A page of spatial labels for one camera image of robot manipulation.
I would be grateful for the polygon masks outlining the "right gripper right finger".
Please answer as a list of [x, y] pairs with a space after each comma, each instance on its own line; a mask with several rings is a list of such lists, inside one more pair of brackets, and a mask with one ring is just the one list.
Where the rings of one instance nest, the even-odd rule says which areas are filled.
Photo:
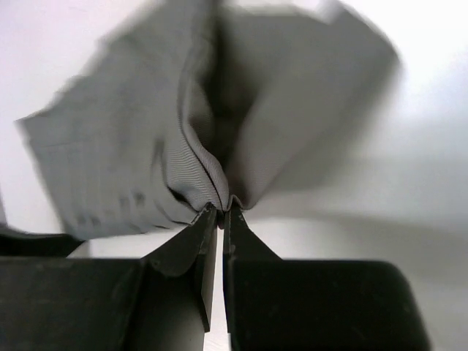
[[223, 290], [233, 350], [430, 350], [409, 282], [378, 260], [292, 260], [242, 211], [224, 217]]

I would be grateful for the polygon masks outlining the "grey pleated skirt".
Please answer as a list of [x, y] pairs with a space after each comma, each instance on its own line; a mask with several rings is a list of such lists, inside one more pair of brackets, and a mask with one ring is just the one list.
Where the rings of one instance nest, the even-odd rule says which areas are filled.
[[339, 7], [330, 20], [168, 1], [19, 120], [65, 231], [80, 239], [252, 208], [394, 57]]

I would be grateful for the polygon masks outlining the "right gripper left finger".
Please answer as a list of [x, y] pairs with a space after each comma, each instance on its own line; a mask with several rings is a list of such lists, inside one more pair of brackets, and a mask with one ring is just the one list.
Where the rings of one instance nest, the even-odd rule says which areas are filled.
[[216, 209], [141, 258], [74, 258], [70, 235], [1, 226], [3, 350], [201, 350]]

